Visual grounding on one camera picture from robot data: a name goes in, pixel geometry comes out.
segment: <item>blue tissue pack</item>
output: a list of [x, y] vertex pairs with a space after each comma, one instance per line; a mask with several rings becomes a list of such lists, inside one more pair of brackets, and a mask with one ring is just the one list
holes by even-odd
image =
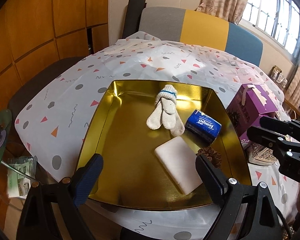
[[185, 128], [211, 144], [218, 136], [221, 124], [204, 112], [196, 109], [188, 118]]

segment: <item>white sponge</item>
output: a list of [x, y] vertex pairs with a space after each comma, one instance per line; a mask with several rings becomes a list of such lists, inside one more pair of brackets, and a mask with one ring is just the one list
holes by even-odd
[[188, 195], [202, 184], [195, 168], [197, 156], [180, 136], [160, 145], [154, 152], [183, 194]]

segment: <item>brown scrunchie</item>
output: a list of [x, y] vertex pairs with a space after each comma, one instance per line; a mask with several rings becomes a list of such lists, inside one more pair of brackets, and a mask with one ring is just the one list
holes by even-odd
[[221, 154], [215, 151], [213, 148], [205, 147], [203, 149], [199, 149], [197, 156], [204, 154], [209, 161], [215, 166], [216, 168], [221, 168]]

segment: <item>chair backrest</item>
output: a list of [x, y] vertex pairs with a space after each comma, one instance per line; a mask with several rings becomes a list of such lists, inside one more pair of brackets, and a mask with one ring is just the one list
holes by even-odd
[[262, 56], [262, 41], [249, 31], [218, 17], [191, 10], [145, 8], [139, 30], [161, 40], [220, 49], [256, 66], [259, 66]]

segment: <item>blue gripper pad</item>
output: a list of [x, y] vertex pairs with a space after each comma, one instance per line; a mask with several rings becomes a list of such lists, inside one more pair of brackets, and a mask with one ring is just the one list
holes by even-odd
[[88, 163], [79, 168], [72, 177], [70, 191], [73, 195], [74, 205], [84, 204], [103, 168], [103, 158], [94, 154]]

